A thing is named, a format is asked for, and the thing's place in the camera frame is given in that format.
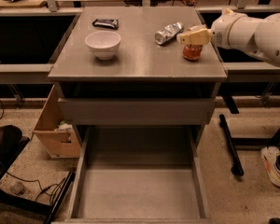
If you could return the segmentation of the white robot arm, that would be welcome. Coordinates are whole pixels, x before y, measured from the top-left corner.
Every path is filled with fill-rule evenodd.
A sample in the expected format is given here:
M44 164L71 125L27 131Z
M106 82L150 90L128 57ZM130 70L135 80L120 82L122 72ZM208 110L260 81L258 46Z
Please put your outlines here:
M280 13L259 19L224 8L211 28L194 26L178 34L176 40L186 46L202 46L213 41L219 48L237 49L280 67Z

